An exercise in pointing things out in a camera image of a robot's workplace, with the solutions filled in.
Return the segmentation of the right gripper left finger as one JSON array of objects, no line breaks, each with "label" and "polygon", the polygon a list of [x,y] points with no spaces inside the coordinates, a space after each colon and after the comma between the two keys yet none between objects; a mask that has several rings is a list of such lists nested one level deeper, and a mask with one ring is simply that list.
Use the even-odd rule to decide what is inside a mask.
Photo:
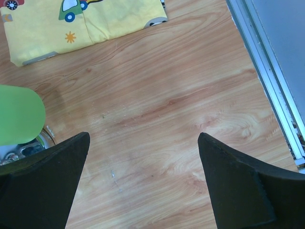
[{"label": "right gripper left finger", "polygon": [[63,229],[90,146],[81,132],[0,167],[2,229]]}]

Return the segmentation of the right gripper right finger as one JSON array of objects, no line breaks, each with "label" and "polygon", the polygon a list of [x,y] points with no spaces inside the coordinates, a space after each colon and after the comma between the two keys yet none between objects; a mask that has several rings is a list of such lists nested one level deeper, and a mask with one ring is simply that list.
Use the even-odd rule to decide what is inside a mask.
[{"label": "right gripper right finger", "polygon": [[302,229],[305,176],[265,163],[207,133],[200,159],[219,229]]}]

